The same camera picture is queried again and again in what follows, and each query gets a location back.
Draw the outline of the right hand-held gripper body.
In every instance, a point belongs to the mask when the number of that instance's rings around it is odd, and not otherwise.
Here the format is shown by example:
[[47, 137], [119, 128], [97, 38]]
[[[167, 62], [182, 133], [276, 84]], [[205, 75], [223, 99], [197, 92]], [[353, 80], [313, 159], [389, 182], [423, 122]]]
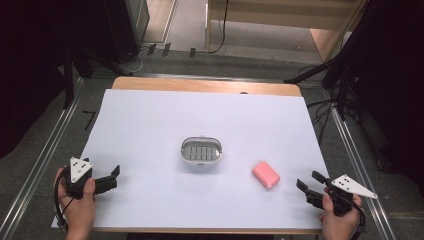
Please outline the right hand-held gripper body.
[[334, 180], [327, 179], [325, 181], [328, 195], [331, 197], [334, 206], [334, 214], [336, 216], [344, 216], [351, 211], [356, 203], [353, 201], [353, 195], [364, 196], [377, 199], [378, 195], [367, 189], [347, 174], [344, 174]]

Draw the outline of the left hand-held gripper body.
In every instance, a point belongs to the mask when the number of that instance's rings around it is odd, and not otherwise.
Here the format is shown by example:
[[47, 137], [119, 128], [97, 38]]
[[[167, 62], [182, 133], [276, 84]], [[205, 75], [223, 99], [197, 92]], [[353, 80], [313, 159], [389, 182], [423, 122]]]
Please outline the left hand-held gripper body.
[[61, 183], [64, 187], [63, 196], [73, 199], [81, 199], [85, 193], [86, 182], [92, 176], [93, 165], [88, 159], [78, 159], [72, 157], [69, 165], [63, 171]]

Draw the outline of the pink sponge block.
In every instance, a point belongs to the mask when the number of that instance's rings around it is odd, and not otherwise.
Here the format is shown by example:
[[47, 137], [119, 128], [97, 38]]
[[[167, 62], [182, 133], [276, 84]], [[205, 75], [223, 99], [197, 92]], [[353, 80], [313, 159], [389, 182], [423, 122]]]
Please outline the pink sponge block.
[[252, 174], [265, 189], [273, 188], [280, 181], [279, 174], [265, 161], [257, 164]]

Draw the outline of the metal basket container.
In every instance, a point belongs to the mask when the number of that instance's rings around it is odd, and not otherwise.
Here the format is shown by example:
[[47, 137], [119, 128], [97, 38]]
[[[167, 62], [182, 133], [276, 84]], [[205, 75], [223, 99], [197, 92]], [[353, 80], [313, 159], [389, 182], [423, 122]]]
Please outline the metal basket container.
[[189, 164], [216, 164], [222, 157], [222, 145], [211, 137], [189, 137], [182, 142], [180, 155]]

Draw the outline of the person's right hand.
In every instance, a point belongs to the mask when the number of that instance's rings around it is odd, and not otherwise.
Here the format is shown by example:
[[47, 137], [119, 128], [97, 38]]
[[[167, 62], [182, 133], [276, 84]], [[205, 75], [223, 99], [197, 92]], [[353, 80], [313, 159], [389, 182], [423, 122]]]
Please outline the person's right hand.
[[334, 206], [331, 197], [325, 194], [322, 198], [323, 213], [320, 216], [322, 222], [322, 236], [324, 240], [350, 240], [360, 220], [360, 213], [352, 209], [342, 217], [334, 214]]

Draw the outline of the person's left hand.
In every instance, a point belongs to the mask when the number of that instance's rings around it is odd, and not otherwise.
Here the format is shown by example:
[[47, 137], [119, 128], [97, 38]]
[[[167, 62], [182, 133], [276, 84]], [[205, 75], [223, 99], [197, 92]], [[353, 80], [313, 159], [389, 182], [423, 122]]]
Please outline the person's left hand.
[[95, 220], [95, 180], [89, 178], [83, 188], [83, 197], [78, 200], [73, 200], [67, 195], [65, 186], [61, 181], [60, 174], [63, 168], [59, 168], [56, 173], [56, 181], [58, 188], [54, 192], [58, 195], [58, 202], [64, 212], [67, 221], [68, 230], [65, 240], [89, 240], [93, 223]]

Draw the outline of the black angled floor tape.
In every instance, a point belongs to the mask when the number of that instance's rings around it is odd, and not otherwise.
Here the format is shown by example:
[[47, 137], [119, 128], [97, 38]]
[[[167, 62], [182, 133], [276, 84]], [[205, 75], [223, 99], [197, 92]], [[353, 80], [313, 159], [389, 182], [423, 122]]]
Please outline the black angled floor tape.
[[95, 116], [96, 116], [96, 111], [88, 111], [88, 110], [83, 110], [82, 111], [83, 114], [88, 114], [90, 117], [88, 119], [87, 124], [84, 127], [84, 130], [88, 130], [88, 128], [90, 127], [91, 123], [93, 122]]

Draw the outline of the black metal stand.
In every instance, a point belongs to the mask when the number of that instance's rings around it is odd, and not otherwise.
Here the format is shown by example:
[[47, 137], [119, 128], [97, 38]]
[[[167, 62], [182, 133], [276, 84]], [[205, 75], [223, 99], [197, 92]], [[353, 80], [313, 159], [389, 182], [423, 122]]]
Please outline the black metal stand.
[[114, 72], [117, 76], [132, 76], [132, 73], [129, 71], [124, 72], [121, 68], [113, 65], [110, 61], [100, 57], [88, 48], [80, 45], [69, 45], [64, 51], [64, 109], [68, 109], [74, 99], [73, 67], [76, 67], [77, 71], [83, 77], [90, 78], [93, 74], [93, 70], [89, 63], [89, 59], [100, 63], [102, 66]]

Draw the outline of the black tripod stand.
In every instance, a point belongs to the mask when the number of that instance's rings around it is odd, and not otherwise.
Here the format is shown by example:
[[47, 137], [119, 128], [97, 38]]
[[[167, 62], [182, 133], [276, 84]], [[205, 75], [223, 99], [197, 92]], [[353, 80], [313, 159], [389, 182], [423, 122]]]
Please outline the black tripod stand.
[[322, 71], [326, 70], [321, 84], [325, 89], [333, 89], [339, 83], [338, 95], [336, 98], [336, 109], [342, 120], [345, 120], [344, 108], [348, 93], [348, 82], [353, 79], [351, 63], [348, 54], [340, 51], [335, 57], [324, 62], [317, 67], [292, 79], [284, 80], [285, 84], [298, 84]]

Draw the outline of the black curtain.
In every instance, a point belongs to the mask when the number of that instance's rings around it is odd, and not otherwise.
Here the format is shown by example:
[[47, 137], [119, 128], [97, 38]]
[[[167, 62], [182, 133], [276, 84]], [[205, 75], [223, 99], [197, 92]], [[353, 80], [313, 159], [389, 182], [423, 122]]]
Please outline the black curtain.
[[369, 0], [351, 40], [366, 133], [424, 197], [424, 0]]
[[0, 159], [11, 153], [66, 88], [59, 67], [79, 47], [96, 0], [0, 0]]

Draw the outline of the light wooden furniture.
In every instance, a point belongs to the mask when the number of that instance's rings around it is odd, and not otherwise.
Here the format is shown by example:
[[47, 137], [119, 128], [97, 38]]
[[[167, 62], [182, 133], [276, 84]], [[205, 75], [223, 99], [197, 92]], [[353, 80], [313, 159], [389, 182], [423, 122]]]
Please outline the light wooden furniture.
[[211, 21], [307, 28], [323, 61], [329, 60], [345, 34], [360, 21], [367, 0], [207, 0], [205, 49], [210, 49]]

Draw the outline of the black cabinet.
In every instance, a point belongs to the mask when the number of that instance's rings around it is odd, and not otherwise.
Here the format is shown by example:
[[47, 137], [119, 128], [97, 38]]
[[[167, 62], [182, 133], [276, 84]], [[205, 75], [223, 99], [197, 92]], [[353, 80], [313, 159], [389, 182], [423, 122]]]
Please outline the black cabinet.
[[103, 0], [112, 39], [112, 59], [124, 63], [136, 55], [150, 20], [147, 0]]

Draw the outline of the metal floor rail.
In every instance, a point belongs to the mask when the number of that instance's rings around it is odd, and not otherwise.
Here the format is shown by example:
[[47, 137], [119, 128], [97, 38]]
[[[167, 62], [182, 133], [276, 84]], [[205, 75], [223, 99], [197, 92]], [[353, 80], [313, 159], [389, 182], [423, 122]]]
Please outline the metal floor rail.
[[54, 125], [46, 143], [39, 153], [30, 173], [25, 179], [25, 182], [19, 193], [12, 202], [11, 207], [0, 226], [0, 240], [11, 240], [12, 236], [19, 225], [19, 222], [24, 215], [35, 190], [37, 189], [47, 166], [52, 159], [64, 131], [66, 130], [76, 106], [79, 103], [81, 91], [85, 87], [85, 80], [81, 77], [73, 84], [74, 99], [69, 106], [61, 111], [61, 114]]
[[[350, 164], [352, 165], [353, 171], [357, 181], [367, 189], [375, 192], [374, 185], [369, 177], [369, 174], [365, 168], [363, 159], [356, 147], [354, 139], [350, 133], [347, 123], [341, 119], [335, 109], [331, 110], [332, 117], [335, 125], [338, 129], [341, 140], [347, 151]], [[390, 225], [389, 218], [381, 204], [382, 195], [379, 194], [377, 199], [365, 197], [365, 206], [371, 215], [371, 221], [375, 224], [376, 229], [379, 233], [381, 240], [397, 240], [393, 228]]]

